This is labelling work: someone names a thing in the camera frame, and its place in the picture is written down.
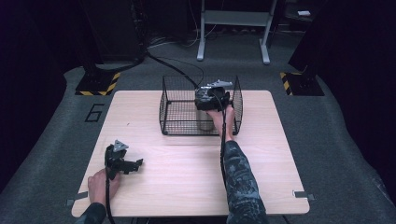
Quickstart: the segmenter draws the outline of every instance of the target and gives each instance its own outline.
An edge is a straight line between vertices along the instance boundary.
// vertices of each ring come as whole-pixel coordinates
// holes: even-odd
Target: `black device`
[[[123,172],[128,175],[129,172],[138,171],[143,163],[143,159],[138,161],[125,161],[127,145],[116,140],[115,145],[106,148],[105,166],[107,168],[108,177],[113,180],[117,172]]]
[[[230,103],[230,93],[224,87],[232,86],[232,82],[216,81],[195,90],[195,105],[198,110],[220,111]]]

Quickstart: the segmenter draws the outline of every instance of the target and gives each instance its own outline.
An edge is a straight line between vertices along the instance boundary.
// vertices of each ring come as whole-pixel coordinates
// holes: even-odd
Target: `metal stand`
[[[205,0],[202,0],[201,7],[201,40],[198,48],[197,60],[202,61],[205,53],[205,25],[245,25],[245,26],[265,26],[263,37],[260,39],[260,49],[262,50],[262,62],[270,63],[266,42],[270,32],[271,23],[274,17],[276,1],[273,0],[269,12],[242,12],[242,11],[216,11],[205,10]]]

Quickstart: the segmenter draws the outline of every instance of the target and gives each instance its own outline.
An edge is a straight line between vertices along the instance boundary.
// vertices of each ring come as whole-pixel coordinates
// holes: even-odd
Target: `patterned sleeve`
[[[101,224],[105,217],[105,207],[101,203],[91,203],[75,224]]]
[[[268,224],[248,158],[235,141],[225,144],[224,170],[230,212],[227,224]]]

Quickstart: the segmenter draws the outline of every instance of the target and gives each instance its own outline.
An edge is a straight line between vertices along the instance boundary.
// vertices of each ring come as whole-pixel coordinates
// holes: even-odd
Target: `wooden table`
[[[111,201],[114,217],[228,215],[219,166],[218,136],[162,135],[161,91],[117,91],[99,134],[78,192],[88,190],[88,176],[104,168],[106,147],[116,139],[129,146],[126,161],[144,159],[137,173],[122,175]],[[242,91],[242,126],[235,137],[247,155],[268,215],[304,214],[306,198],[286,135],[269,91]],[[72,214],[89,206],[77,200]]]

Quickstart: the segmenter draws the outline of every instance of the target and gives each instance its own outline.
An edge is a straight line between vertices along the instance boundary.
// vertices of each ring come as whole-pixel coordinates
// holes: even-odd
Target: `black wire cage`
[[[243,100],[238,76],[227,77],[183,77],[163,76],[163,95],[160,104],[160,125],[165,135],[219,135],[212,118],[205,111],[197,110],[195,87],[206,86],[218,80],[232,82],[232,86],[224,87],[230,93],[235,119],[233,134],[237,135],[241,128]]]

